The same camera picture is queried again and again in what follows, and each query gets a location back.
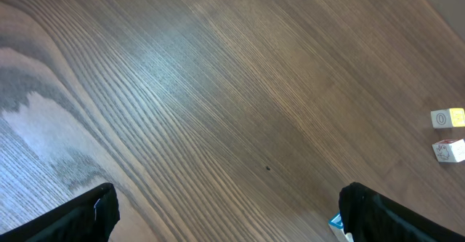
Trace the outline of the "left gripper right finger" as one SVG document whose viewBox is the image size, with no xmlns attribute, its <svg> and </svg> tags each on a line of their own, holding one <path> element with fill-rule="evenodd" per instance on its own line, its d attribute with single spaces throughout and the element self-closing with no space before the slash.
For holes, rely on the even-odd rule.
<svg viewBox="0 0 465 242">
<path fill-rule="evenodd" d="M 407 207 L 353 182 L 339 193 L 343 231 L 360 242 L 464 242 L 449 230 Z"/>
</svg>

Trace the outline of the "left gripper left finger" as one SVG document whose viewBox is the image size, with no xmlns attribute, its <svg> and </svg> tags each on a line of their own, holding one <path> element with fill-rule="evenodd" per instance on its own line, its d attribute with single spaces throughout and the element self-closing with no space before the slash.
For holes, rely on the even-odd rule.
<svg viewBox="0 0 465 242">
<path fill-rule="evenodd" d="M 116 189 L 106 182 L 1 235 L 2 241 L 102 241 L 120 220 Z"/>
</svg>

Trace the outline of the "blue X block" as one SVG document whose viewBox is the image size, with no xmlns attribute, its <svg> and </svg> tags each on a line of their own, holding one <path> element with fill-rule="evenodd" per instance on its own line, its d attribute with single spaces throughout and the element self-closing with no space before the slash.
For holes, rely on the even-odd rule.
<svg viewBox="0 0 465 242">
<path fill-rule="evenodd" d="M 352 234 L 344 232 L 344 225 L 339 212 L 329 219 L 328 225 L 338 242 L 354 242 Z"/>
</svg>

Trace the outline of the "yellow block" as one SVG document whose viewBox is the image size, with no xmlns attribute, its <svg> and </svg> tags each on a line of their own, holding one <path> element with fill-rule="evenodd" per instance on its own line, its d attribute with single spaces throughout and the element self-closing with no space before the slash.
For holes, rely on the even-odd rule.
<svg viewBox="0 0 465 242">
<path fill-rule="evenodd" d="M 463 108 L 433 110 L 430 115 L 434 129 L 449 129 L 465 125 Z"/>
</svg>

